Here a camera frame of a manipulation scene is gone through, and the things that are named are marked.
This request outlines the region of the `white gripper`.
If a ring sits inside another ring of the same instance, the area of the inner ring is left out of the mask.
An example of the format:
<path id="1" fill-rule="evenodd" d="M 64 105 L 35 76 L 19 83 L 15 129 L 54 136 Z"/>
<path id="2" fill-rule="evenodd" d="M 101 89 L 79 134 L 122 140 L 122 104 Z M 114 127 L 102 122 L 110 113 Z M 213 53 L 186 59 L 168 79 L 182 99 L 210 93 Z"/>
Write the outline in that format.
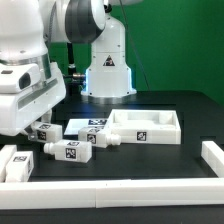
<path id="1" fill-rule="evenodd" d="M 50 64 L 50 72 L 51 77 L 45 80 L 35 63 L 0 64 L 0 134 L 16 136 L 65 98 L 65 84 L 56 63 Z M 37 133 L 29 133 L 28 139 L 37 140 Z"/>

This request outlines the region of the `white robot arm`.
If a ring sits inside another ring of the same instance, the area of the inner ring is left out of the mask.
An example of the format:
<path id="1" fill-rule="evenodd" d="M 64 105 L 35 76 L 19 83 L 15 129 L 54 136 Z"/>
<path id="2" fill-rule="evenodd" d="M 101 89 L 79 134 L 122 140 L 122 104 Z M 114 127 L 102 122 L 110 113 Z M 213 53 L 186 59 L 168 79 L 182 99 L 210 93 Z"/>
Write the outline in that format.
<path id="1" fill-rule="evenodd" d="M 141 0 L 0 0 L 0 134 L 24 133 L 65 98 L 63 75 L 49 59 L 52 42 L 91 45 L 85 99 L 134 95 L 125 28 L 111 8 Z"/>

